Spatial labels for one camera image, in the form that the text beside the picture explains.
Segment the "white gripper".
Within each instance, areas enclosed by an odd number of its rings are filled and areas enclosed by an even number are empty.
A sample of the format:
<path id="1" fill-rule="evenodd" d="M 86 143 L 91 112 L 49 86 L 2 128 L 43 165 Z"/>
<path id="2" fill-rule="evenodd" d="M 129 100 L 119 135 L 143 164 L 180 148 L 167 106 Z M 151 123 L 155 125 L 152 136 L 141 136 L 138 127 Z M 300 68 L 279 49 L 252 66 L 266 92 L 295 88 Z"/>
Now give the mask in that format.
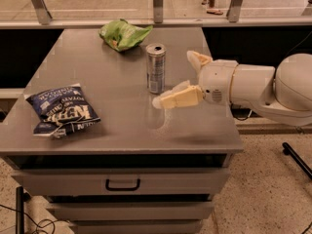
<path id="1" fill-rule="evenodd" d="M 203 99 L 208 103 L 227 105 L 232 76 L 238 62 L 226 59 L 213 61 L 211 57 L 195 51 L 188 51 L 186 55 L 194 70 L 200 72 L 198 85 L 191 85 L 189 80 L 183 81 L 155 97 L 152 105 L 156 109 L 173 109 L 194 106 Z"/>

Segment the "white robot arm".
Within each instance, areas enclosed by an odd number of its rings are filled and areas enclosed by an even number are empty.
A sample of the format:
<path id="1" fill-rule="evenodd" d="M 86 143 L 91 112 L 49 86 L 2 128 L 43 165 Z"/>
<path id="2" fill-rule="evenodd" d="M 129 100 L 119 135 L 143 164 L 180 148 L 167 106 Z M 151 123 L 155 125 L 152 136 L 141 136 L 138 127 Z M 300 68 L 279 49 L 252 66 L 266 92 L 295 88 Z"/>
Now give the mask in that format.
<path id="1" fill-rule="evenodd" d="M 282 124 L 301 127 L 312 123 L 312 55 L 295 54 L 278 67 L 240 64 L 187 53 L 198 77 L 184 81 L 153 99 L 157 109 L 194 106 L 201 101 L 238 105 Z"/>

